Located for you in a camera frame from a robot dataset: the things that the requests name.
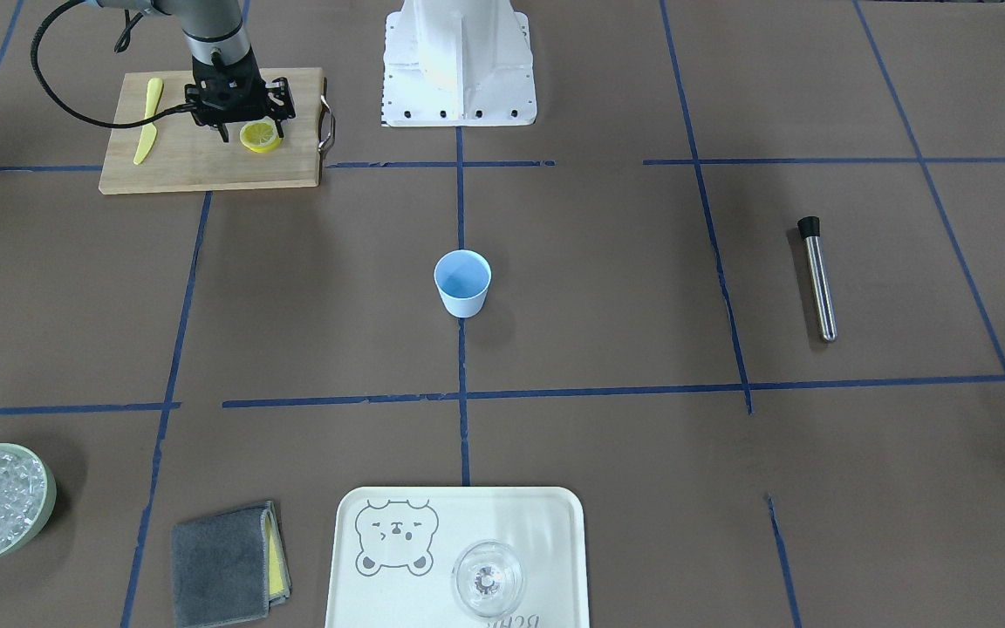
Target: knife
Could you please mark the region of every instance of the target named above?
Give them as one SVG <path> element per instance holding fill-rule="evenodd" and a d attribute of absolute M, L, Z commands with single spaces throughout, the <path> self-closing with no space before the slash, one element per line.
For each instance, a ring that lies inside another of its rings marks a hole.
<path fill-rule="evenodd" d="M 147 115 L 145 118 L 151 118 L 157 113 L 157 102 L 161 100 L 161 89 L 164 82 L 160 76 L 153 76 L 150 82 L 147 83 Z M 153 142 L 157 139 L 157 127 L 153 123 L 145 125 L 142 128 L 142 136 L 139 138 L 139 150 L 135 153 L 135 166 L 139 166 L 147 159 L 147 155 L 150 155 L 150 149 L 153 148 Z"/>

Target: white tray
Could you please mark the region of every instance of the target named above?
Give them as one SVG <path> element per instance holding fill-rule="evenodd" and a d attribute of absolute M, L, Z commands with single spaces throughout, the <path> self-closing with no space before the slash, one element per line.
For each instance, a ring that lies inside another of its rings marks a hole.
<path fill-rule="evenodd" d="M 485 540 L 514 548 L 526 573 L 519 609 L 495 621 L 464 612 L 451 582 Z M 583 507 L 559 487 L 356 488 L 336 512 L 325 625 L 589 628 Z"/>

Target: black cable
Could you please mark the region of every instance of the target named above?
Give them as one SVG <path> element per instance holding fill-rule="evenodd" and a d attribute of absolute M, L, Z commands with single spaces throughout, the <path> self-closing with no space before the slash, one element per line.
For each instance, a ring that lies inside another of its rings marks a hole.
<path fill-rule="evenodd" d="M 51 13 L 49 13 L 49 16 L 44 18 L 44 21 L 41 23 L 41 25 L 39 25 L 39 27 L 36 27 L 36 32 L 33 33 L 33 44 L 29 48 L 29 63 L 32 64 L 33 66 L 33 74 L 36 75 L 36 81 L 41 83 L 41 88 L 44 89 L 45 94 L 48 94 L 50 98 L 52 98 L 52 102 L 56 102 L 56 104 L 59 104 L 60 109 L 68 112 L 68 115 L 72 116 L 72 118 L 83 121 L 84 123 L 87 124 L 94 124 L 96 127 L 102 127 L 105 129 L 134 129 L 136 127 L 144 127 L 144 125 L 156 123 L 156 121 L 165 118 L 165 116 L 178 115 L 178 113 L 189 113 L 195 110 L 195 104 L 185 102 L 184 104 L 176 104 L 175 108 L 170 108 L 168 110 L 165 110 L 161 112 L 160 115 L 152 116 L 152 118 L 137 121 L 137 123 L 125 123 L 125 124 L 105 123 L 102 120 L 88 118 L 87 116 L 81 115 L 81 113 L 79 112 L 75 112 L 74 110 L 69 108 L 68 104 L 64 103 L 64 101 L 61 100 L 59 96 L 56 96 L 55 92 L 52 91 L 52 88 L 49 87 L 49 84 L 45 82 L 44 75 L 41 74 L 41 68 L 38 66 L 38 63 L 36 63 L 36 48 L 40 46 L 41 38 L 43 38 L 44 36 L 44 31 L 48 30 L 49 25 L 51 25 L 53 21 L 56 20 L 57 17 L 62 16 L 64 12 L 68 11 L 68 9 L 75 7 L 75 5 L 77 4 L 83 4 L 83 1 L 84 0 L 67 0 L 67 3 L 59 5 L 59 7 L 56 7 L 55 9 L 52 10 Z"/>
<path fill-rule="evenodd" d="M 116 39 L 116 54 L 120 52 L 127 51 L 127 48 L 131 47 L 131 31 L 136 25 L 140 23 L 145 13 L 140 12 L 139 15 L 135 16 L 135 19 L 131 19 L 131 12 L 124 9 L 123 19 L 127 20 L 127 27 L 123 29 L 123 34 Z"/>

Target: lemon half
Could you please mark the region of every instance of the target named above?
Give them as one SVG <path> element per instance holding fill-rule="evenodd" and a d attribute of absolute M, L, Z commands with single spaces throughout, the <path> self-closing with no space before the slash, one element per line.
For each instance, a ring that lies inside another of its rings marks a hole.
<path fill-rule="evenodd" d="M 255 120 L 254 123 L 243 124 L 242 130 L 239 131 L 239 141 L 243 147 L 254 151 L 255 154 L 267 154 L 278 148 L 281 136 L 278 136 L 274 120 L 263 118 Z"/>

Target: knife handle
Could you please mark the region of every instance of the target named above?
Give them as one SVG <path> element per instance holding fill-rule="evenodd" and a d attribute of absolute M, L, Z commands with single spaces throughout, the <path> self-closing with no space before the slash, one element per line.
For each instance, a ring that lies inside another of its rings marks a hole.
<path fill-rule="evenodd" d="M 147 83 L 147 118 L 156 115 L 157 103 L 161 100 L 161 88 L 164 83 L 160 76 L 153 76 Z"/>

